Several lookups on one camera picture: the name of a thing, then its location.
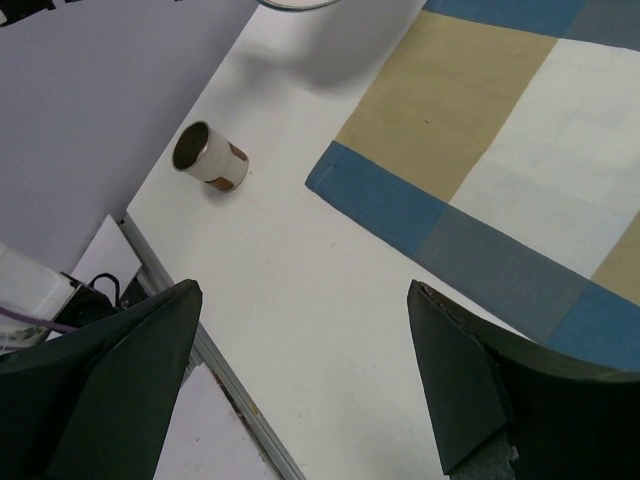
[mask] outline white fabric square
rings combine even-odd
[[[559,40],[451,205],[590,277],[640,209],[640,53]]]

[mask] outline cloth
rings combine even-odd
[[[307,186],[554,349],[640,371],[640,0],[430,0]]]
[[[478,449],[450,475],[451,480],[516,480],[511,463],[517,457],[501,432]]]

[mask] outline cup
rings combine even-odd
[[[173,167],[218,190],[235,190],[247,176],[249,158],[206,122],[189,125],[173,149]]]

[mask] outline white table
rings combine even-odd
[[[411,279],[500,323],[304,186],[422,4],[259,7],[180,129],[202,119],[245,150],[245,183],[174,172],[176,134],[128,209],[173,280],[199,281],[203,325],[309,480],[443,478]]]

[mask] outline cable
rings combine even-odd
[[[4,315],[5,317],[9,317],[12,320],[16,320],[18,322],[26,323],[29,325],[48,328],[49,330],[53,330],[54,332],[58,332],[58,333],[71,333],[77,330],[76,327],[72,327],[70,325],[53,323],[49,320],[41,320],[39,318],[33,318],[27,315],[22,315],[21,313],[12,312],[11,310],[7,310],[6,308],[4,308],[2,305],[0,305],[0,315]]]
[[[114,275],[111,275],[110,273],[107,273],[107,272],[101,273],[100,275],[96,275],[93,278],[93,280],[89,282],[89,286],[91,288],[95,288],[96,280],[100,280],[101,278],[107,278],[111,280],[111,282],[113,283],[113,286],[116,289],[115,302],[113,303],[115,304],[115,307],[118,310],[122,310],[122,304],[120,303],[120,281]]]

